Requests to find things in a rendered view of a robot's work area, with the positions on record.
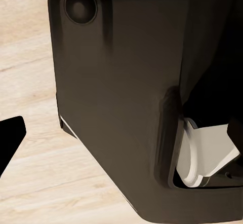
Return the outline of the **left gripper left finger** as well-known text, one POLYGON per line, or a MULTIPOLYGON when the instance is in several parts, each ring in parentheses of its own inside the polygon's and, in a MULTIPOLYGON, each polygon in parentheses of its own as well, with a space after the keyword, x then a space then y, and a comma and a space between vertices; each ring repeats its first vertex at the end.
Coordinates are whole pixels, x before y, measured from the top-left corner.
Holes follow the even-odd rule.
POLYGON ((0 176, 26 135, 22 116, 0 121, 0 176))

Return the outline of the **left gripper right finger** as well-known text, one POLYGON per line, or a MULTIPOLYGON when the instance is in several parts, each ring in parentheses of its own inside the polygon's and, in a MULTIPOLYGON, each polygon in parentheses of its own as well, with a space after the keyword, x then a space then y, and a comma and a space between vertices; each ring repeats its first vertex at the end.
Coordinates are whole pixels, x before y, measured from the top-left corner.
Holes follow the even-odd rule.
POLYGON ((228 136, 243 156, 243 118, 232 115, 227 125, 228 136))

